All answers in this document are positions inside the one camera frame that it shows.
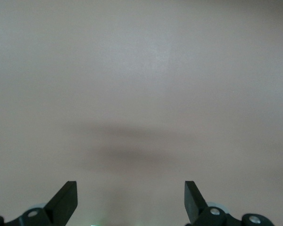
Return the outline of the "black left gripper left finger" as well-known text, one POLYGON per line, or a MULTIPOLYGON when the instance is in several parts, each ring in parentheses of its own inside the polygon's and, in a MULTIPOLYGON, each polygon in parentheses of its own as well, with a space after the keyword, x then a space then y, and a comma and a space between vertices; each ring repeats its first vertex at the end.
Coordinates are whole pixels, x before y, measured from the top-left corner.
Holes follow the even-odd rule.
POLYGON ((0 226, 65 226, 77 208, 77 182, 68 181, 43 207, 27 210, 6 222, 0 216, 0 226))

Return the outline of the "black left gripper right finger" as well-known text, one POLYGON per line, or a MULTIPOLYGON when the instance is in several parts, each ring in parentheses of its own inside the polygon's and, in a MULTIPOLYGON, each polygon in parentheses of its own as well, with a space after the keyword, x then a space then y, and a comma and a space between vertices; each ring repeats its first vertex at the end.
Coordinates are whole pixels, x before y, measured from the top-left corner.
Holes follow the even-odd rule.
POLYGON ((265 216, 247 213, 241 219, 234 218, 220 204, 206 202, 193 181, 185 181, 184 206, 189 218, 189 226, 273 226, 265 216))

